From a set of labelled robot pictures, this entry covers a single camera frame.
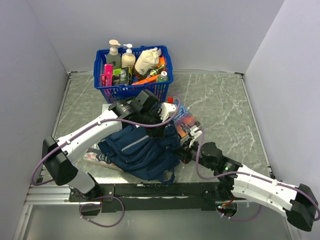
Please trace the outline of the blue Jane Eyre book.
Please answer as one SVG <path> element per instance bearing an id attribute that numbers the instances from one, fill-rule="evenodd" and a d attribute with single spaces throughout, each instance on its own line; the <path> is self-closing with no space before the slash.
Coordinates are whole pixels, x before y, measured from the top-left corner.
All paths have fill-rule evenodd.
<path id="1" fill-rule="evenodd" d="M 181 142 L 189 138 L 193 126 L 199 127 L 201 123 L 181 103 L 178 114 L 173 119 L 175 128 L 181 138 Z"/>

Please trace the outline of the navy blue student backpack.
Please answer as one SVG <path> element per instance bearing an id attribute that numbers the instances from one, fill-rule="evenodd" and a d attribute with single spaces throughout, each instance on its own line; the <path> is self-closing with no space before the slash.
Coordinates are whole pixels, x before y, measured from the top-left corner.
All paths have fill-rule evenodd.
<path id="1" fill-rule="evenodd" d="M 158 180 L 165 185 L 175 180 L 181 139 L 172 121 L 164 127 L 163 138 L 148 136 L 145 127 L 128 125 L 105 137 L 98 147 L 108 163 L 141 180 Z"/>

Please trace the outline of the Little Women book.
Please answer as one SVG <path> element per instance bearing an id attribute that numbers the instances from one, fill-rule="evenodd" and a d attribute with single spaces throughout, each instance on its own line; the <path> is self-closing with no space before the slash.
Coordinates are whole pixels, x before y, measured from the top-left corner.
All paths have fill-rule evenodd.
<path id="1" fill-rule="evenodd" d="M 97 144 L 94 144 L 85 152 L 83 160 L 90 164 L 122 172 L 122 170 L 115 164 L 108 162 L 107 158 L 102 153 L 101 149 Z"/>

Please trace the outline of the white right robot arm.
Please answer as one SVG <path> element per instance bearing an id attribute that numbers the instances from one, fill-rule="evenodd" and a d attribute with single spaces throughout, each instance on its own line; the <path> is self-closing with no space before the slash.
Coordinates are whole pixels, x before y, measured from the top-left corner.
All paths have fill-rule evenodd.
<path id="1" fill-rule="evenodd" d="M 309 186 L 285 184 L 257 173 L 223 155 L 214 142 L 202 146 L 184 144 L 176 153 L 185 164 L 197 161 L 212 170 L 213 177 L 221 183 L 218 193 L 223 199 L 233 196 L 260 204 L 286 217 L 291 225 L 305 232 L 310 232 L 314 221 L 320 219 L 319 204 Z"/>

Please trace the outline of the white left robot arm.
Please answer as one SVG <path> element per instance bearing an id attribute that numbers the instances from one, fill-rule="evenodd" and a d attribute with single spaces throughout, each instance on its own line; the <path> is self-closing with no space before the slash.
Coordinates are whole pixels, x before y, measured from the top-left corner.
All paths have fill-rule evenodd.
<path id="1" fill-rule="evenodd" d="M 157 136 L 163 136 L 163 123 L 175 110 L 170 103 L 160 103 L 151 91 L 142 90 L 137 96 L 110 104 L 100 116 L 74 132 L 58 139 L 46 138 L 42 145 L 43 164 L 56 185 L 76 188 L 87 201 L 93 201 L 99 195 L 98 184 L 73 162 L 93 144 L 127 126 L 150 127 Z"/>

